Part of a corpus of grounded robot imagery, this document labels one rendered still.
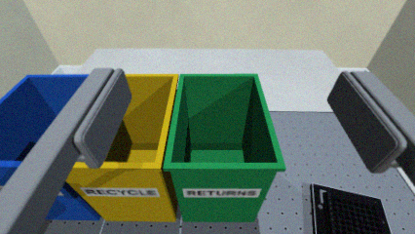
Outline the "green returns bin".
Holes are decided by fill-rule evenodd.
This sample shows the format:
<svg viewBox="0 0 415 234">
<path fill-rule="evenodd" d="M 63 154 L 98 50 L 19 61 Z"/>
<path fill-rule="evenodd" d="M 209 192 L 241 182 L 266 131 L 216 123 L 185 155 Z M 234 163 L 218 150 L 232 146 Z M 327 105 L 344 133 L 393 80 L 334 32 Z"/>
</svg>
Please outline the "green returns bin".
<svg viewBox="0 0 415 234">
<path fill-rule="evenodd" d="M 254 222 L 286 170 L 258 74 L 180 74 L 163 169 L 183 222 Z"/>
</svg>

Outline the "yellow recycle bin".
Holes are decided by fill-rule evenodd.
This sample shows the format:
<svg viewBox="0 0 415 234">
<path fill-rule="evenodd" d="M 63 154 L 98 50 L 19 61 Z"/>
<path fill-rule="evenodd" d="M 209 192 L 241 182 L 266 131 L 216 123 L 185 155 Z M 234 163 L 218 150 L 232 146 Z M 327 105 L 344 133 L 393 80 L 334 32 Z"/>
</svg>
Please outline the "yellow recycle bin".
<svg viewBox="0 0 415 234">
<path fill-rule="evenodd" d="M 103 165 L 76 162 L 66 182 L 106 221 L 176 222 L 178 202 L 163 166 L 179 75 L 126 78 L 132 100 Z"/>
</svg>

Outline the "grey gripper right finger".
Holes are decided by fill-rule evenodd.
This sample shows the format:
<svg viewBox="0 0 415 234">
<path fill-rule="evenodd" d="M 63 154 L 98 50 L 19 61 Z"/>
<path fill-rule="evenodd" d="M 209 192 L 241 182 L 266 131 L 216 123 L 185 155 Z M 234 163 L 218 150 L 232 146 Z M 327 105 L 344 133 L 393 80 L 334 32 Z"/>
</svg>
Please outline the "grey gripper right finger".
<svg viewBox="0 0 415 234">
<path fill-rule="evenodd" d="M 415 186 L 415 116 L 372 72 L 341 72 L 327 102 L 371 173 L 402 168 Z"/>
</svg>

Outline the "blue bin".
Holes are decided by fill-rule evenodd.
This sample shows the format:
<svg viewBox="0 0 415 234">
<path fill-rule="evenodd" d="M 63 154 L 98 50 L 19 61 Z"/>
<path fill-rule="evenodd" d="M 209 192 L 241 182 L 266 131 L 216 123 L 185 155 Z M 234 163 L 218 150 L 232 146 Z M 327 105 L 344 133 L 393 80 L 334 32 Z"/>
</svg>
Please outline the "blue bin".
<svg viewBox="0 0 415 234">
<path fill-rule="evenodd" d="M 26 75 L 0 99 L 0 190 L 89 74 Z M 67 182 L 45 219 L 99 220 Z"/>
</svg>

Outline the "grey flat base plate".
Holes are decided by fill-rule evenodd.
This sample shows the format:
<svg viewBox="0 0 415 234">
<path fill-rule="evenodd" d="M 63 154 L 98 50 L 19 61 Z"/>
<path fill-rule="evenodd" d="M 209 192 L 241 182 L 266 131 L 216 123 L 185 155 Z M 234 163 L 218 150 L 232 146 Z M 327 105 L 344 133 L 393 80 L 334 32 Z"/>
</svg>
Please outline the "grey flat base plate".
<svg viewBox="0 0 415 234">
<path fill-rule="evenodd" d="M 381 198 L 393 234 L 415 234 L 415 193 L 397 168 L 372 174 L 334 112 L 269 111 L 286 170 L 254 222 L 45 219 L 37 234 L 313 234 L 311 183 Z"/>
</svg>

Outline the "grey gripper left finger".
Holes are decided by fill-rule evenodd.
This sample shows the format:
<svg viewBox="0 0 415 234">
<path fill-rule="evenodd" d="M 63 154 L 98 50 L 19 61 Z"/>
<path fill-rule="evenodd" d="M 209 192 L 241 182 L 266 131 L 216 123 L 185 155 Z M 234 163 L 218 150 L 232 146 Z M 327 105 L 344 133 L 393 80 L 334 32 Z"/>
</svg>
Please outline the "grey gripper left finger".
<svg viewBox="0 0 415 234">
<path fill-rule="evenodd" d="M 121 68 L 95 68 L 0 191 L 0 234 L 37 234 L 76 162 L 102 166 L 132 100 Z"/>
</svg>

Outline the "black well plate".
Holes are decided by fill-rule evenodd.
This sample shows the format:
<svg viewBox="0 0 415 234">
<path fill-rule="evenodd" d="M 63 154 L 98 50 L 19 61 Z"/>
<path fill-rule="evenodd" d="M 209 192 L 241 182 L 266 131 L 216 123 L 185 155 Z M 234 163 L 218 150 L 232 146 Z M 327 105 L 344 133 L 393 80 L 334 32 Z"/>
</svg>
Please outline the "black well plate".
<svg viewBox="0 0 415 234">
<path fill-rule="evenodd" d="M 327 234 L 387 234 L 378 203 L 323 192 Z"/>
</svg>

